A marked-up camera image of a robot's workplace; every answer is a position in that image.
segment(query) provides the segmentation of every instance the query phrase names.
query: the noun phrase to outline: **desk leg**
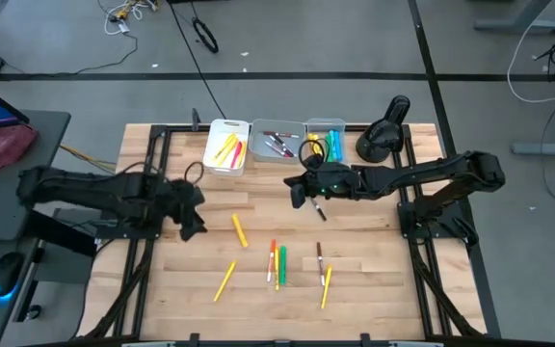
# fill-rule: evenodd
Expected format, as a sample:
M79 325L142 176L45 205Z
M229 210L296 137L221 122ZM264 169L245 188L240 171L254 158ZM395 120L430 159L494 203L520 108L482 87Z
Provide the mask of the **desk leg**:
M80 232L73 227L68 227L36 211L31 211L24 235L37 237L78 254L95 256L95 239L93 236Z
M514 19L479 19L474 21L475 30L487 30L498 33L523 34L533 23L531 33L549 32L555 34L555 21L537 20L551 0L531 0Z

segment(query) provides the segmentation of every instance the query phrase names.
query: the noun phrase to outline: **white cable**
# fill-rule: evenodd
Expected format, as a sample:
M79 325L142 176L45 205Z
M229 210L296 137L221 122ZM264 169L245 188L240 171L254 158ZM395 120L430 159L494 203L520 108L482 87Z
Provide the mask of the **white cable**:
M108 31L108 22L110 21L109 18L111 17L111 13L113 13L115 10L126 7L129 2L130 2L130 0L127 0L123 4L112 8L110 11L108 11L108 13L106 13L106 15L104 17L104 33L106 33L106 35L117 35L117 34L122 33L121 29L117 30L116 32L109 32ZM141 19L143 19L143 12L141 12L140 8L147 8L147 7L149 7L149 5L143 5L143 4L140 4L140 3L137 2L135 5L132 6L132 8L130 9L130 12L132 14L134 14L134 17L137 20L141 20Z
M530 23L528 28L526 28L526 30L524 31L524 34L521 36L521 39L519 39L519 42L517 43L517 47L515 48L515 53L513 54L513 58L511 59L511 63L509 64L509 69L507 69L507 83L509 84L511 93L513 93L513 95L515 95L515 97L520 99L521 101L528 102L528 103L543 103L543 102L555 101L555 97L549 97L547 99L541 99L541 100L530 100L530 99L521 97L515 92L515 89L513 88L513 84L511 84L511 69L513 68L513 64L515 63L515 58L517 57L517 53L519 52L519 47L524 42L524 39L526 38L526 35L528 35L528 32L530 31L532 26L535 25L535 22L539 19L539 16L541 15L539 14L535 18L535 20L533 20L532 23Z

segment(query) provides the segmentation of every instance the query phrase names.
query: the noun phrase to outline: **red marker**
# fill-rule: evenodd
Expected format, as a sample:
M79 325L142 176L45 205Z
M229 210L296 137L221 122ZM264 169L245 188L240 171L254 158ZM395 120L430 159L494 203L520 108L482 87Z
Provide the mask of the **red marker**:
M241 147L243 146L243 144L241 144L241 141L239 141L239 143L237 143L237 149L235 149L235 156L232 157L232 163L230 163L230 168L234 169L235 168L235 164L237 164L237 157L239 156L239 154L241 154Z

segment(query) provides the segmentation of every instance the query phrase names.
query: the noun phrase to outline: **gray floor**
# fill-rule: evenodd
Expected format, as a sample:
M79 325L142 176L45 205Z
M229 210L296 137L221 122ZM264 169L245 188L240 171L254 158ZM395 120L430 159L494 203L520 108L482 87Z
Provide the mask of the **gray floor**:
M436 72L505 73L518 36L475 32L472 20L512 15L524 3L419 0ZM176 8L186 17L192 14L187 5ZM221 46L215 56L193 42L204 71L425 71L403 0L230 0L198 3L197 9ZM542 18L555 19L555 1ZM106 36L102 26L102 12L93 0L10 1L0 17L0 54L28 72L116 61L133 42ZM99 72L195 71L167 8L145 13L141 22L132 19L130 28L139 38L139 51L121 66ZM187 25L185 30L194 37ZM553 36L528 38L515 71L542 73L544 62L531 57L554 41ZM370 121L402 93L412 102L408 121L436 122L427 82L209 83L233 119ZM515 88L530 98L555 96L555 83L516 83ZM555 341L555 201L543 189L541 159L509 151L513 141L539 140L554 104L520 102L504 82L443 82L440 89L458 151L490 151L500 157L507 175L502 190L471 199L501 332L509 338ZM126 123L187 122L193 107L204 121L219 116L199 81L0 82L0 95L17 108L70 112L65 143L110 160L117 159ZM555 121L548 139L555 141ZM57 156L55 165L91 170L66 153ZM545 166L555 192L555 159L547 159ZM11 325L4 345L14 345L15 338L26 343L68 338L81 314L82 289L78 284L42 286L37 302L44 304L44 316L23 327Z

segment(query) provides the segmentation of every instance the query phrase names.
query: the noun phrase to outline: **green marker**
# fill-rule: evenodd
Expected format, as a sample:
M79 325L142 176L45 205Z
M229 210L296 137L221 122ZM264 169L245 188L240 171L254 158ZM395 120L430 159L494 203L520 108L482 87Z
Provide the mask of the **green marker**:
M286 284L286 247L279 249L279 284Z

